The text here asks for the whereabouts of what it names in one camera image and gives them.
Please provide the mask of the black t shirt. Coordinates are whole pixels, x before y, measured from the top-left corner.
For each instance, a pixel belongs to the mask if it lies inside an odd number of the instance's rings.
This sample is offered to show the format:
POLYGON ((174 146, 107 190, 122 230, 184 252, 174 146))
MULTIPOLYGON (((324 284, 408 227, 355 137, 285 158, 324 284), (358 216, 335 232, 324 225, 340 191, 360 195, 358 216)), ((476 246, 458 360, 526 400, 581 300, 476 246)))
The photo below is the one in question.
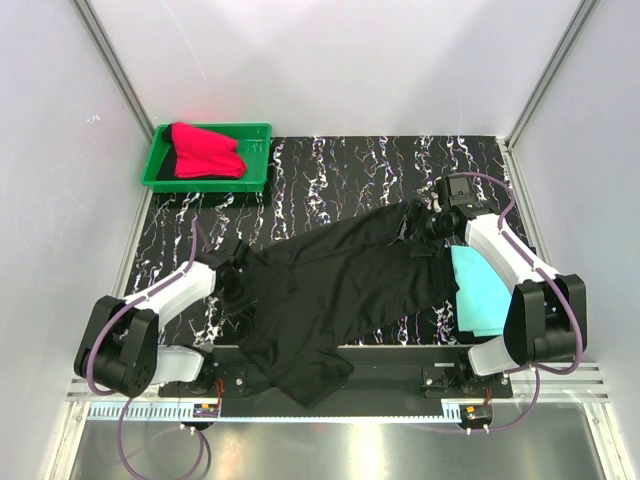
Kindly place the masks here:
POLYGON ((457 292, 443 241, 418 232, 425 211, 402 201, 249 251, 236 291, 221 292, 240 350, 299 406, 346 383, 353 366, 339 346, 457 292))

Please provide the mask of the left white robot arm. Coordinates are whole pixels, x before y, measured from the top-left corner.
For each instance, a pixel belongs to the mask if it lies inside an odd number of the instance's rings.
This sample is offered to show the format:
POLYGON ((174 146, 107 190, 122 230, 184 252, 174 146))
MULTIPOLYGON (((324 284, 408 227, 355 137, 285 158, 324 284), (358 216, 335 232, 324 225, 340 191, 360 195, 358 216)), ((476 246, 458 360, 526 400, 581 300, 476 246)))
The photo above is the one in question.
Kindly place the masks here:
POLYGON ((250 252, 240 241, 193 253, 160 282, 125 298, 106 295, 94 305, 75 360, 75 373, 98 396, 136 398, 150 386, 179 383, 196 396, 216 387, 213 354, 159 344, 163 328, 211 295, 225 306, 250 302, 239 274, 250 252))

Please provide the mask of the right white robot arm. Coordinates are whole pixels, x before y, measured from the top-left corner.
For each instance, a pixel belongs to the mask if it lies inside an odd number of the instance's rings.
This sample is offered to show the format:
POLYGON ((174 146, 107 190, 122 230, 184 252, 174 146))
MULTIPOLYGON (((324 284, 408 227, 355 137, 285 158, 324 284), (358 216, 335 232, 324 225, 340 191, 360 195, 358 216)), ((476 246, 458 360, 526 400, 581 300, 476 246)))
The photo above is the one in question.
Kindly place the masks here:
POLYGON ((521 241, 507 213, 477 198, 472 172, 442 177, 435 184, 439 208, 413 207, 408 233, 420 240, 457 237, 478 252, 511 295, 501 336, 473 346, 468 363, 454 371, 454 384, 466 396, 486 389, 490 376, 536 368, 569 375, 587 346, 586 285, 563 275, 521 241))

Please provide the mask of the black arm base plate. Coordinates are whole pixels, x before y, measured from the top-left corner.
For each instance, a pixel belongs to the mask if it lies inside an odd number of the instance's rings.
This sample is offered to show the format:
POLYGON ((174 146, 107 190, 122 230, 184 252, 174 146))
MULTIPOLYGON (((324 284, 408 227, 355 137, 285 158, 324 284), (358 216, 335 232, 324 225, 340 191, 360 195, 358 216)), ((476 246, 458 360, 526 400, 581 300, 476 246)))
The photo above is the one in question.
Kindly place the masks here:
MULTIPOLYGON (((467 346, 356 346, 338 353, 352 364, 353 372, 340 387, 351 393, 408 393, 428 399, 509 399, 513 389, 503 373, 479 377, 468 361, 467 346)), ((275 384, 236 347, 214 351, 215 379, 225 398, 246 398, 274 393, 275 384)))

